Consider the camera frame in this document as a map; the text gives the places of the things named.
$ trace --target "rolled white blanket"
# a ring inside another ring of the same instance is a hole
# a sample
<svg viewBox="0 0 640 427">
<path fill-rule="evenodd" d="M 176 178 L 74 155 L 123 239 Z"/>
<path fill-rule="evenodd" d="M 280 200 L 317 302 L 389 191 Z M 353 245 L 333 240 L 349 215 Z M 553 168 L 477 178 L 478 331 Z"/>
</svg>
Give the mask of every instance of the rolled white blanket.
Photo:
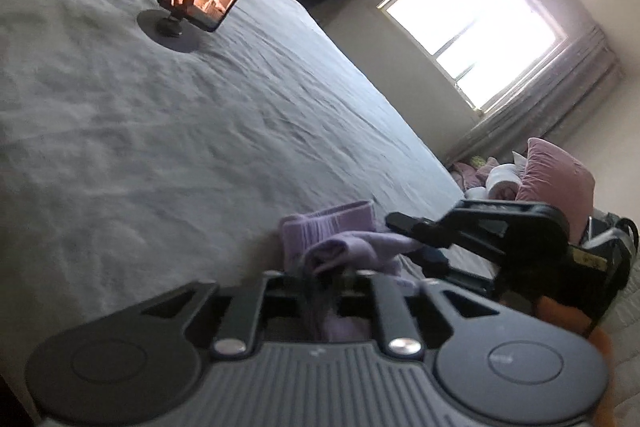
<svg viewBox="0 0 640 427">
<path fill-rule="evenodd" d="M 522 182 L 513 163 L 498 165 L 486 179 L 486 189 L 490 200 L 513 201 Z"/>
<path fill-rule="evenodd" d="M 489 191 L 484 187 L 473 187 L 465 192 L 467 200 L 488 200 Z"/>
</svg>

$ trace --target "white quilt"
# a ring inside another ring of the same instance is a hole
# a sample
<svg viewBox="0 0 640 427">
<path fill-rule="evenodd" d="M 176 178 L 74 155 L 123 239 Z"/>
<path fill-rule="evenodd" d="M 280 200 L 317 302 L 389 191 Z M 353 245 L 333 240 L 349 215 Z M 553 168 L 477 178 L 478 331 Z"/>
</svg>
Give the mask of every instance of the white quilt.
<svg viewBox="0 0 640 427">
<path fill-rule="evenodd" d="M 25 400 L 49 335 L 280 267 L 286 214 L 435 218 L 462 197 L 295 1 L 240 0 L 191 55 L 140 31 L 155 4 L 0 0 L 0 373 Z"/>
</svg>

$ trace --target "yellow label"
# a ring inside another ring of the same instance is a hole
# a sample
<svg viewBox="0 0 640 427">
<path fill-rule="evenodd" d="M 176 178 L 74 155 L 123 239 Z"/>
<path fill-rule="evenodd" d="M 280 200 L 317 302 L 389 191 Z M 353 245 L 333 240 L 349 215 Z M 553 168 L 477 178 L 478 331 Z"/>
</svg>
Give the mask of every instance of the yellow label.
<svg viewBox="0 0 640 427">
<path fill-rule="evenodd" d="M 599 255 L 594 255 L 593 253 L 580 250 L 579 248 L 572 248 L 572 250 L 574 250 L 574 261 L 577 264 L 581 264 L 582 266 L 588 266 L 589 268 L 594 268 L 601 272 L 607 271 L 606 259 L 603 259 Z"/>
</svg>

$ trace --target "pile of pillows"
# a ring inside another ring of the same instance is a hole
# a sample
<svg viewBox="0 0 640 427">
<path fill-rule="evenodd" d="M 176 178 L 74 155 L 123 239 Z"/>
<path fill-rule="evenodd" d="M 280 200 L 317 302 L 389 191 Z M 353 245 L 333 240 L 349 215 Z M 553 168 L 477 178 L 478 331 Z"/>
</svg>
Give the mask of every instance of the pile of pillows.
<svg viewBox="0 0 640 427">
<path fill-rule="evenodd" d="M 540 138 L 529 139 L 527 157 L 513 164 L 489 158 L 484 166 L 456 163 L 451 175 L 467 198 L 541 201 L 562 210 L 569 240 L 579 243 L 593 212 L 593 175 L 568 152 Z"/>
</svg>

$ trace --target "purple cloth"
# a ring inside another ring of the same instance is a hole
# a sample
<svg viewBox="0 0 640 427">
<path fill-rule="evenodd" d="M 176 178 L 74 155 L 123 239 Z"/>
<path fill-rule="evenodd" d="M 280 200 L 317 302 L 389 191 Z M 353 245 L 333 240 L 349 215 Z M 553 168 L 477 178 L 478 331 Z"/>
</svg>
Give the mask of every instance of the purple cloth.
<svg viewBox="0 0 640 427">
<path fill-rule="evenodd" d="M 301 267 L 319 275 L 335 267 L 375 270 L 394 276 L 401 285 L 414 283 L 400 277 L 398 254 L 422 245 L 397 233 L 375 232 L 373 206 L 357 201 L 312 214 L 285 217 L 280 222 L 284 266 L 288 272 Z M 340 317 L 331 302 L 317 299 L 313 312 L 303 317 L 316 340 L 353 342 L 371 338 L 370 323 L 359 317 Z"/>
</svg>

